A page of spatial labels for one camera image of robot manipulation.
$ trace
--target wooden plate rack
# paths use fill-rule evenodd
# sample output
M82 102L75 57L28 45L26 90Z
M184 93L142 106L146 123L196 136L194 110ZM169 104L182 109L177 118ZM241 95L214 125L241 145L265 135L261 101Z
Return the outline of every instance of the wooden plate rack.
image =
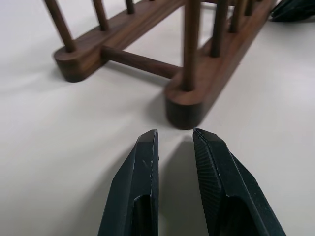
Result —
M109 60L171 81L164 90L166 115L179 129L200 124L266 22L275 0L205 0L216 3L213 35L197 48L200 0L126 0L126 10L106 18L102 0L93 0L99 26L72 39L56 0L44 0L64 47L54 58L64 78L79 82ZM183 67L123 51L165 17L185 6ZM234 5L227 19L228 6Z

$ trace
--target wooden base rail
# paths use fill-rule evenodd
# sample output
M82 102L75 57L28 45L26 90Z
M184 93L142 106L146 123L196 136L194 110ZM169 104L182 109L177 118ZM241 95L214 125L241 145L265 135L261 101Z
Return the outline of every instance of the wooden base rail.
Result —
M153 60L106 46L103 46L102 53L106 60L112 60L168 79L172 79L181 69L179 66L167 64L158 60Z
M109 60L172 79L164 90L166 115L179 129L200 124L275 4L275 0L204 0L218 4L213 36L198 49L201 0L136 4L126 0L126 10L111 19L106 18L102 0L93 0L99 26L77 39L72 39L56 0L44 1L64 43L54 58L67 81L82 81ZM235 7L227 19L229 5ZM183 67L123 51L181 6L185 6Z

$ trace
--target wooden peg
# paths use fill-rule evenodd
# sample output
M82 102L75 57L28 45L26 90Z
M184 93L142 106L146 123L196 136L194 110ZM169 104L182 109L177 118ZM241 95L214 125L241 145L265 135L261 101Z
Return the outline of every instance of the wooden peg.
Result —
M200 22L200 0L186 0L182 90L194 90L194 72Z
M170 65L165 62L153 60L106 46L102 47L102 53L108 60L160 75L168 79L172 79L174 75L181 69L181 67L175 65Z
M212 44L210 49L210 56L213 58L218 58L221 56L221 45L223 33L225 30L228 5L228 0L220 0L217 4L215 23L213 26Z
M247 1L247 6L246 6L246 9L245 9L245 15L246 16L251 16L252 15L252 10L254 8L254 1L255 0L248 0Z
M45 0L45 3L51 17L53 18L59 35L63 40L66 51L69 53L74 52L76 50L75 43L72 40L68 27L63 19L63 15L60 12L58 4L56 3L56 0Z
M240 19L244 15L245 8L247 6L247 0L238 0L233 11L230 33L237 33L240 28Z
M203 2L214 3L214 4L218 4L218 1L221 1L221 0L203 0ZM235 1L237 0L229 0L229 5L235 6Z
M127 6L127 13L134 14L134 5L133 0L126 0L126 6Z
M109 25L106 19L106 13L103 7L102 0L93 0L93 3L101 31L109 30Z

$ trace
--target dark object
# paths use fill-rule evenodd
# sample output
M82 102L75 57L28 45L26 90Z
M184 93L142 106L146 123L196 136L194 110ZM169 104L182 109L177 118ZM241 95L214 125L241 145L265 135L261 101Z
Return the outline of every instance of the dark object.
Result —
M158 131L141 135L115 175L98 236L158 236Z
M109 60L171 78L164 91L166 114L179 129L192 129L200 124L275 3L275 0L203 0L219 4L213 37L198 50L201 0L141 0L136 4L126 0L127 10L111 19L106 18L102 1L94 0L99 26L75 40L56 0L44 1L65 45L55 52L54 58L67 81L82 81ZM236 5L231 19L226 18L228 4ZM183 5L186 6L183 68L123 52Z
M283 0L272 11L272 21L302 21L315 15L315 0Z
M217 135L195 129L199 189L211 236L285 236L251 173Z

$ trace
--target white table surface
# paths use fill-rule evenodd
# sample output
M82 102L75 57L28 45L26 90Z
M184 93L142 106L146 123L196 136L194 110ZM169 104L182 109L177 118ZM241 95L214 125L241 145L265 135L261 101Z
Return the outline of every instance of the white table surface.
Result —
M74 37L97 24L90 0L60 0ZM105 0L109 17L125 8ZM127 51L181 64L182 10ZM202 10L200 44L213 11ZM0 9L0 235L95 236L116 171L137 137L159 134L160 236L206 236L192 131L164 115L167 80L110 62L62 79L62 43L42 1ZM200 128L256 177L288 236L315 234L314 22L268 22Z

